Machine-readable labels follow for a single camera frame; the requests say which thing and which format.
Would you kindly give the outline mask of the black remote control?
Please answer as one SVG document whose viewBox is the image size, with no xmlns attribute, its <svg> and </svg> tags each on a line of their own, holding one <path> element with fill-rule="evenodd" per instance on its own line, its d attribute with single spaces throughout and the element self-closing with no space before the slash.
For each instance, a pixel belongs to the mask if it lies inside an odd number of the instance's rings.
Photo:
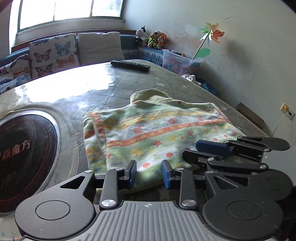
<svg viewBox="0 0 296 241">
<path fill-rule="evenodd" d="M 117 68 L 122 68 L 122 69 L 128 69 L 128 70 L 135 70 L 135 71 L 140 71 L 144 73 L 148 73 L 151 69 L 149 65 L 144 65 L 144 64 L 138 64 L 138 63 L 133 63 L 130 61 L 111 61 L 110 63 L 112 66 L 117 67 Z"/>
</svg>

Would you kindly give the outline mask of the yellow green plush toy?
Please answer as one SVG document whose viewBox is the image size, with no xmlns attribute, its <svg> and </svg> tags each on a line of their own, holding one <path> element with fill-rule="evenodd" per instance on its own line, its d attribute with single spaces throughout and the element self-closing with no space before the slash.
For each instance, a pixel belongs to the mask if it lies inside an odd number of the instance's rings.
<svg viewBox="0 0 296 241">
<path fill-rule="evenodd" d="M 157 46 L 158 38 L 161 36 L 160 31 L 155 31 L 149 35 L 147 39 L 147 47 L 148 48 L 155 48 Z"/>
</svg>

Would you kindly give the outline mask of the orange plush toy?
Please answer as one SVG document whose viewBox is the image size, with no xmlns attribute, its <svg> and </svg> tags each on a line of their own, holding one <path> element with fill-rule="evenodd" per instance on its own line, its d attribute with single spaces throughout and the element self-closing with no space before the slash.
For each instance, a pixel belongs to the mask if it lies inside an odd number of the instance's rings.
<svg viewBox="0 0 296 241">
<path fill-rule="evenodd" d="M 156 45 L 155 48 L 156 48 L 156 49 L 159 49 L 159 50 L 162 50 L 163 47 L 164 47 L 164 43 L 165 43 L 166 39 L 167 39 L 167 35 L 166 35 L 166 34 L 162 34 L 162 35 L 158 38 L 158 40 L 157 40 L 157 45 Z"/>
</svg>

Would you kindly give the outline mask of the wall power socket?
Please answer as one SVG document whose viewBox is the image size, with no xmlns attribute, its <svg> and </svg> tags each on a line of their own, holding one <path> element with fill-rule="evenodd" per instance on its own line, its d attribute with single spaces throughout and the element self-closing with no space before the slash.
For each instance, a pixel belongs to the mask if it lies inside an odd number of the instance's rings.
<svg viewBox="0 0 296 241">
<path fill-rule="evenodd" d="M 290 120 L 292 120 L 295 116 L 295 113 L 293 112 L 293 110 L 286 104 L 283 103 L 281 108 L 280 108 L 281 112 L 286 115 Z"/>
</svg>

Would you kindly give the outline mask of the colourful paper pinwheel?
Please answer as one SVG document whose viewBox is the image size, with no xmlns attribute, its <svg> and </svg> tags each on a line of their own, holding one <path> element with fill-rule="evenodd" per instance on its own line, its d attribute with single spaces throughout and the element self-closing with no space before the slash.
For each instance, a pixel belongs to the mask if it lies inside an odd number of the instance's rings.
<svg viewBox="0 0 296 241">
<path fill-rule="evenodd" d="M 225 35 L 225 32 L 219 30 L 219 23 L 216 24 L 211 24 L 211 23 L 206 23 L 204 28 L 201 28 L 200 31 L 203 33 L 203 37 L 201 37 L 200 41 L 201 44 L 199 45 L 198 49 L 196 50 L 193 60 L 196 59 L 198 56 L 201 57 L 199 52 L 203 48 L 203 45 L 207 42 L 208 44 L 211 41 L 214 41 L 217 44 L 220 44 L 220 38 L 222 38 Z"/>
</svg>

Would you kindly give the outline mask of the blue sofa bench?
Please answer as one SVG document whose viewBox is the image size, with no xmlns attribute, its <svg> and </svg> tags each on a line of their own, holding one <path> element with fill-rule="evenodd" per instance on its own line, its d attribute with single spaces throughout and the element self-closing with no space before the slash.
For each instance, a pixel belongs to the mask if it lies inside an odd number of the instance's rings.
<svg viewBox="0 0 296 241">
<path fill-rule="evenodd" d="M 121 35 L 120 41 L 125 60 L 140 59 L 162 66 L 163 50 L 156 50 L 142 46 L 133 35 Z M 1 59 L 1 66 L 7 65 L 21 55 L 29 54 L 29 44 L 29 42 L 25 42 L 14 46 L 14 51 Z"/>
</svg>

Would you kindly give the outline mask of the plain beige cushion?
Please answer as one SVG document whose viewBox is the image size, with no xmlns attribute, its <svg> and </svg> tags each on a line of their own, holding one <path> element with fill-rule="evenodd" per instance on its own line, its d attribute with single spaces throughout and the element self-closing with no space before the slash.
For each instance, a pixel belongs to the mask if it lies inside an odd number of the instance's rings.
<svg viewBox="0 0 296 241">
<path fill-rule="evenodd" d="M 80 33 L 78 45 L 82 66 L 125 59 L 119 32 Z"/>
</svg>

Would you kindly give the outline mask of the black white plush toy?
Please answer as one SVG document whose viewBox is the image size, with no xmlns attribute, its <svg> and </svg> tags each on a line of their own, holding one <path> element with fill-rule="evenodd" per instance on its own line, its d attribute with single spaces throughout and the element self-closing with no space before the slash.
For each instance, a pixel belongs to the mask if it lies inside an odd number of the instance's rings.
<svg viewBox="0 0 296 241">
<path fill-rule="evenodd" d="M 135 33 L 136 36 L 136 42 L 138 44 L 142 44 L 143 46 L 147 46 L 147 38 L 148 35 L 146 33 L 146 27 L 141 26 Z"/>
</svg>

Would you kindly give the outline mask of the round induction cooktop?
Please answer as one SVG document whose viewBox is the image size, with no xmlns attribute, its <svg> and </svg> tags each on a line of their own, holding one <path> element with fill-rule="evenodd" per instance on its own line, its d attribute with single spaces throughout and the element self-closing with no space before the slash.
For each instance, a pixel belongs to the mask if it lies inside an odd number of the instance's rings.
<svg viewBox="0 0 296 241">
<path fill-rule="evenodd" d="M 50 114 L 21 110 L 1 120 L 1 213 L 45 188 L 59 149 L 60 130 Z"/>
</svg>

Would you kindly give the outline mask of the butterfly pattern cushion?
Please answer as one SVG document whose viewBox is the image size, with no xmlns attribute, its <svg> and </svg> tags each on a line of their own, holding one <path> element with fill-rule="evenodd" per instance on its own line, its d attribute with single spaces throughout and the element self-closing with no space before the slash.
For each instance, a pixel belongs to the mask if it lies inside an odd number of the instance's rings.
<svg viewBox="0 0 296 241">
<path fill-rule="evenodd" d="M 33 80 L 80 66 L 75 33 L 31 42 L 29 54 Z"/>
</svg>

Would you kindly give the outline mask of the green patterned fleece child jacket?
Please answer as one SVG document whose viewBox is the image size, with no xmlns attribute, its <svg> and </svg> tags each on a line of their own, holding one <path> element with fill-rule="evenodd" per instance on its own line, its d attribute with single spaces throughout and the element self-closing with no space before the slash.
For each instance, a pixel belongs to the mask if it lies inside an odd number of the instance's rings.
<svg viewBox="0 0 296 241">
<path fill-rule="evenodd" d="M 182 158 L 198 140 L 224 142 L 241 136 L 213 103 L 186 103 L 157 89 L 135 92 L 122 108 L 94 110 L 83 116 L 88 167 L 100 175 L 137 162 L 134 190 L 159 185 L 161 163 L 191 168 Z"/>
</svg>

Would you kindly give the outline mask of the window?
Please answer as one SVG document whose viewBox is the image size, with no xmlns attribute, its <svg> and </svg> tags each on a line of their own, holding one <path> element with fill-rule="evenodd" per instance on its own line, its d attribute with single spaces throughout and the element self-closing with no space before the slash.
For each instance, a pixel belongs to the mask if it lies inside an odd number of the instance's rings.
<svg viewBox="0 0 296 241">
<path fill-rule="evenodd" d="M 72 20 L 116 19 L 123 17 L 126 1 L 20 1 L 18 32 Z"/>
</svg>

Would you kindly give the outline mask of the clear plastic storage box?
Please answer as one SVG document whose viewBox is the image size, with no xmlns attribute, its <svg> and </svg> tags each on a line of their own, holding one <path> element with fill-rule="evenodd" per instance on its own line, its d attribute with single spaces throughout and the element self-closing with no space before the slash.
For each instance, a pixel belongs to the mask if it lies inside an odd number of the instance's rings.
<svg viewBox="0 0 296 241">
<path fill-rule="evenodd" d="M 192 60 L 182 55 L 178 55 L 173 51 L 163 49 L 162 67 L 177 75 L 181 76 L 187 73 L 197 75 L 202 62 L 203 60 L 201 59 Z"/>
</svg>

